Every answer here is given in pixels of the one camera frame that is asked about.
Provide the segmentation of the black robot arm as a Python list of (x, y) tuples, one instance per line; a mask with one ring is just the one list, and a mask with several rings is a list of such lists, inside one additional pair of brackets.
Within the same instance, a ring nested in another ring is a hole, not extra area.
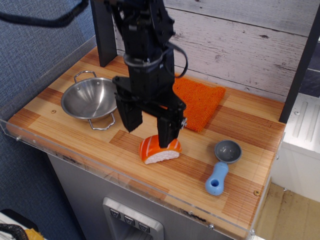
[(174, 51), (185, 51), (170, 42), (174, 20), (161, 0), (106, 0), (122, 37), (124, 63), (129, 76), (112, 79), (115, 100), (124, 127), (135, 130), (142, 113), (157, 118), (158, 144), (166, 148), (186, 125), (186, 104), (174, 93)]

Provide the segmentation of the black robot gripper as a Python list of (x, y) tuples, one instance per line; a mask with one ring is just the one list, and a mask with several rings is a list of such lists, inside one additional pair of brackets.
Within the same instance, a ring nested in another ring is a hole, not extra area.
[(186, 104), (174, 93), (175, 65), (173, 57), (153, 61), (125, 57), (129, 77), (116, 76), (116, 105), (122, 123), (132, 132), (143, 123), (142, 111), (157, 118), (158, 142), (161, 148), (178, 137), (186, 125)]

